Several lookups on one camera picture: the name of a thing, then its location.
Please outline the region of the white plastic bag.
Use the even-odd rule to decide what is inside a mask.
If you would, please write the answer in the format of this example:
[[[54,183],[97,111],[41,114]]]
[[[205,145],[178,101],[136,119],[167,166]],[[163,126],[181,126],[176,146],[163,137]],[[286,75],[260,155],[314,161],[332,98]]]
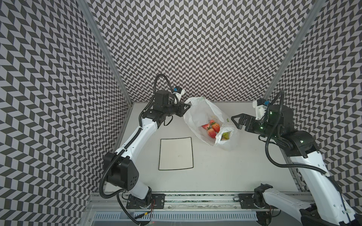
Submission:
[[[185,103],[190,104],[191,107],[183,116],[184,121],[200,140],[212,147],[227,151],[237,147],[239,132],[227,114],[204,97],[192,97]],[[215,139],[209,137],[207,130],[202,128],[202,125],[210,124],[210,120],[214,120],[220,125],[220,132],[216,133]],[[229,140],[222,140],[222,134],[225,132],[230,132]]]

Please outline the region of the red fake strawberry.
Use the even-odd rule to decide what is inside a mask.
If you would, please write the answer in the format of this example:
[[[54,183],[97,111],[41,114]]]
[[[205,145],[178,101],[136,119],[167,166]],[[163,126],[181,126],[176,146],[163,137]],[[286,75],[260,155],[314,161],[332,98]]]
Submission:
[[[207,130],[207,134],[209,137],[215,139],[216,138],[216,131],[213,128]]]
[[[212,125],[212,129],[216,132],[219,133],[220,132],[220,125],[218,123],[213,123]]]
[[[205,129],[205,130],[209,130],[210,129],[210,124],[205,124],[205,125],[202,125],[202,128]]]

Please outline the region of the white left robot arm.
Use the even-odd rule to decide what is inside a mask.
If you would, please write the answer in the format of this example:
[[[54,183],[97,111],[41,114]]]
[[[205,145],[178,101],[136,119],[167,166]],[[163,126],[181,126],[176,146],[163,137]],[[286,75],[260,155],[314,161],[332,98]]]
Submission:
[[[165,124],[167,117],[182,117],[190,108],[181,98],[185,90],[176,86],[172,92],[156,91],[139,114],[139,126],[115,152],[103,157],[104,173],[99,184],[99,194],[104,199],[120,192],[129,192],[131,201],[141,208],[151,205],[152,189],[139,180],[136,159],[150,137]]]

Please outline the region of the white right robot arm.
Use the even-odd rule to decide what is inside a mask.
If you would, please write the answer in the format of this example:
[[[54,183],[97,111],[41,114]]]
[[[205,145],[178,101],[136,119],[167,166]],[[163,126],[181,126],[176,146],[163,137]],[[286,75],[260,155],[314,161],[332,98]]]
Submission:
[[[254,117],[240,114],[231,117],[240,130],[265,137],[267,159],[279,168],[297,168],[314,203],[298,200],[269,184],[261,184],[252,195],[259,209],[275,207],[304,226],[360,226],[357,214],[342,196],[342,189],[328,172],[313,136],[295,129],[293,110],[285,105],[258,105]]]

